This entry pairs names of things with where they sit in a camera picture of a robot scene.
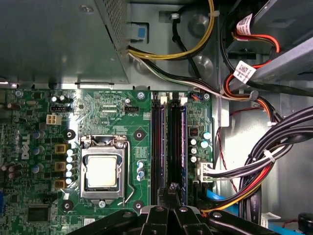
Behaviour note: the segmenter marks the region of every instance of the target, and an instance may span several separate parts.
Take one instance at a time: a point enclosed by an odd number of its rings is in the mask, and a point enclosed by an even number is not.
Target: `cable clip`
[[[277,122],[268,121],[268,127],[275,126],[276,124],[277,124]]]
[[[209,15],[209,17],[211,17],[211,16],[218,17],[218,16],[220,16],[220,11],[219,10],[213,11],[212,13],[210,12],[208,15]]]
[[[271,152],[269,152],[268,150],[264,150],[264,155],[265,155],[267,158],[269,158],[269,159],[272,161],[272,163],[275,163],[276,159],[274,159],[274,157],[273,157],[273,155],[272,155]]]
[[[170,15],[170,20],[179,20],[180,19],[180,13],[173,13]]]

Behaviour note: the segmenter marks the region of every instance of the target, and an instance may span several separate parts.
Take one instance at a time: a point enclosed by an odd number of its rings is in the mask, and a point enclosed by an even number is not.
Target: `black ram slot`
[[[152,101],[151,110],[151,205],[157,205],[157,190],[160,177],[160,101],[155,98]]]
[[[168,111],[168,184],[181,185],[181,112],[179,100],[172,100]]]

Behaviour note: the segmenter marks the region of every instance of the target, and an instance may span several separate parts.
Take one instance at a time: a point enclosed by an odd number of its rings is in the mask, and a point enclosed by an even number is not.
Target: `chip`
[[[40,92],[35,92],[34,93],[34,99],[41,99],[41,93]]]
[[[65,188],[65,180],[55,180],[54,188],[55,189]]]
[[[54,152],[56,154],[64,154],[67,152],[67,145],[66,144],[56,144],[54,146]]]
[[[54,171],[60,172],[65,171],[67,163],[66,162],[55,162],[54,163]]]
[[[17,194],[13,194],[11,196],[11,203],[18,203],[19,202],[19,196]]]
[[[50,219],[50,208],[48,206],[37,206],[28,208],[28,222],[48,222]]]

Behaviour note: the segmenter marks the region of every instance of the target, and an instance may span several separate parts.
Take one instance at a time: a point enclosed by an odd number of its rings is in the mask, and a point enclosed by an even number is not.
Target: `screw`
[[[188,208],[187,208],[187,207],[181,207],[179,210],[180,210],[181,212],[187,212],[187,211],[188,211]]]
[[[116,142],[115,146],[117,148],[123,148],[124,147],[124,143],[123,142]]]
[[[79,7],[79,9],[82,11],[82,12],[86,12],[86,13],[91,13],[93,12],[93,8],[91,6],[87,6],[87,5],[81,5]]]
[[[213,216],[215,217],[215,218],[221,218],[221,213],[219,213],[219,212],[214,212],[213,213]]]
[[[143,99],[145,97],[145,93],[144,92],[138,92],[137,97],[138,97],[138,99]]]
[[[129,99],[129,98],[125,99],[125,104],[126,105],[130,105],[131,103],[132,103],[131,99]]]
[[[15,92],[15,96],[16,96],[16,97],[22,97],[22,96],[23,96],[23,92],[21,92],[21,91],[16,91],[16,92]]]
[[[157,211],[157,212],[160,212],[160,211],[162,212],[162,211],[164,211],[164,208],[163,208],[163,207],[157,207],[157,208],[156,208],[156,211]]]
[[[203,95],[203,98],[206,99],[206,100],[208,100],[208,99],[210,98],[210,95],[209,95],[208,93],[205,93],[205,94]]]
[[[84,148],[89,148],[90,147],[90,143],[89,142],[85,142],[84,143]]]
[[[100,208],[104,208],[104,207],[106,207],[106,205],[107,205],[107,204],[106,204],[105,201],[103,201],[103,200],[100,200],[100,201],[99,201],[99,207],[100,207]]]

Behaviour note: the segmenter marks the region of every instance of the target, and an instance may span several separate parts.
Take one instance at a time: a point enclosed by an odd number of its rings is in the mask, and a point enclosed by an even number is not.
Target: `yellow wire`
[[[261,186],[261,183],[260,182],[257,186],[255,186],[253,189],[251,189],[250,191],[248,191],[247,193],[245,193],[244,195],[242,195],[241,197],[237,198],[236,200],[226,204],[225,206],[222,206],[222,207],[218,207],[218,208],[214,208],[214,209],[209,209],[209,210],[201,210],[203,213],[209,213],[211,211],[214,211],[214,210],[224,210],[226,209],[227,207],[230,207],[232,205],[234,205],[235,203],[243,200],[245,197],[249,196],[251,193],[253,193],[253,191],[255,191],[259,186]]]
[[[203,44],[207,41],[207,39],[210,37],[212,31],[213,31],[213,26],[214,26],[214,16],[213,16],[213,12],[214,12],[214,4],[213,4],[213,0],[208,0],[209,2],[209,6],[210,6],[210,21],[209,21],[209,25],[208,28],[204,34],[204,36],[201,38],[201,40],[198,42],[198,44],[192,48],[191,50],[185,51],[185,52],[181,52],[181,53],[176,53],[176,54],[168,54],[168,55],[155,55],[155,54],[148,54],[148,53],[144,53],[144,52],[138,52],[135,50],[129,50],[129,52],[131,54],[133,54],[136,57],[142,58],[142,59],[153,59],[153,60],[168,60],[168,59],[176,59],[176,58],[180,58],[183,57],[185,55],[188,55],[190,53],[195,52],[196,50],[198,50],[199,48],[201,48],[203,46]]]

